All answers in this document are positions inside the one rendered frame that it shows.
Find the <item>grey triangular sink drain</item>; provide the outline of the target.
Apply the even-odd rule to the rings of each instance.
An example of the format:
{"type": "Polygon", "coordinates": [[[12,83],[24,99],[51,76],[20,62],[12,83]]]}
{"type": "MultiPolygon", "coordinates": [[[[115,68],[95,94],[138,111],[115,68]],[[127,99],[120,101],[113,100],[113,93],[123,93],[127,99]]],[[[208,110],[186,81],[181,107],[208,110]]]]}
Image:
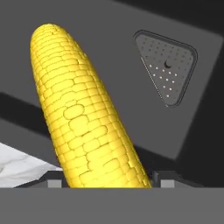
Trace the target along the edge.
{"type": "Polygon", "coordinates": [[[197,51],[186,43],[140,30],[136,49],[160,98],[167,107],[180,104],[197,64],[197,51]]]}

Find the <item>yellow corn cob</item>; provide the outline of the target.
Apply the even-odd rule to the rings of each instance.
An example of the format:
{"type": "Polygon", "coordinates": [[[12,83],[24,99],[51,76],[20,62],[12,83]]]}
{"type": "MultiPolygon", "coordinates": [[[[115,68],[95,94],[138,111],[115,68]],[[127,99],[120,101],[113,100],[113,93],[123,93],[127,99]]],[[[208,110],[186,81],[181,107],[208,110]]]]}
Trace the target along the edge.
{"type": "Polygon", "coordinates": [[[151,182],[88,56],[56,24],[31,35],[45,122],[71,187],[150,188],[151,182]]]}

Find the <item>dark grey sink basin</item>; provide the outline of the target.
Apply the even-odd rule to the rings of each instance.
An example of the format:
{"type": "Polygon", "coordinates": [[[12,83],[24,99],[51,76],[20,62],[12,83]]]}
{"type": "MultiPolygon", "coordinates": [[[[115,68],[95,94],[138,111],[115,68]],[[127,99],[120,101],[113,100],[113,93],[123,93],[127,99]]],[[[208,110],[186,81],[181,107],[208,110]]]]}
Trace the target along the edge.
{"type": "Polygon", "coordinates": [[[44,23],[88,55],[147,170],[224,187],[224,0],[0,0],[0,143],[55,164],[30,63],[32,32],[44,23]],[[195,49],[176,107],[140,58],[141,30],[195,49]]]}

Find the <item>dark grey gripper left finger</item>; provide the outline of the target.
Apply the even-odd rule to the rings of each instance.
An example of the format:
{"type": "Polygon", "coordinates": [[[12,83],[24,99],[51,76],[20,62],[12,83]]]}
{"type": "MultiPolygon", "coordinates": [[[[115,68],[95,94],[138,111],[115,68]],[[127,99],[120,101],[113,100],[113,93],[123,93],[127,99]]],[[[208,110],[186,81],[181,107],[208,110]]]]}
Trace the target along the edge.
{"type": "Polygon", "coordinates": [[[41,178],[19,185],[18,188],[64,188],[68,187],[62,171],[48,171],[41,178]]]}

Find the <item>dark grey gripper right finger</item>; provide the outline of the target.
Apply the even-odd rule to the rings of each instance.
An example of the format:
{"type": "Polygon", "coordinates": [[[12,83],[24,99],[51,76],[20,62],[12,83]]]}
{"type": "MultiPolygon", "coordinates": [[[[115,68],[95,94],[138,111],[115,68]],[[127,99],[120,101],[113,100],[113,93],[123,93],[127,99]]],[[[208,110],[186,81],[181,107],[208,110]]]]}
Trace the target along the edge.
{"type": "Polygon", "coordinates": [[[200,184],[182,178],[175,171],[153,171],[148,170],[150,182],[157,188],[187,188],[201,187],[200,184]]]}

